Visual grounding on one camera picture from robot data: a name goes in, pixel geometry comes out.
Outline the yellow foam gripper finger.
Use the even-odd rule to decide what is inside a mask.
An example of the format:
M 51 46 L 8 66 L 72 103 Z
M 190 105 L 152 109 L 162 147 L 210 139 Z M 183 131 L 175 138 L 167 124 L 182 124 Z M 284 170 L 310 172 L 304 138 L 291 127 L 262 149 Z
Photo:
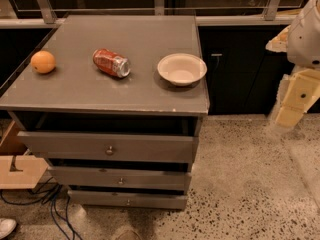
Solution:
M 292 128 L 320 98 L 320 71 L 298 67 L 284 79 L 281 89 L 274 121 L 281 127 Z

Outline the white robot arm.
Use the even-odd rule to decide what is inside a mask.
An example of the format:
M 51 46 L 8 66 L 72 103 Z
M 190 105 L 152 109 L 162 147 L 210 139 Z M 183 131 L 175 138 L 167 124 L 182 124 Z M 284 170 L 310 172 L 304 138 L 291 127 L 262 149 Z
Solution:
M 276 125 L 293 128 L 320 97 L 320 0 L 309 0 L 265 48 L 285 52 L 294 64 L 280 82 L 271 116 Z

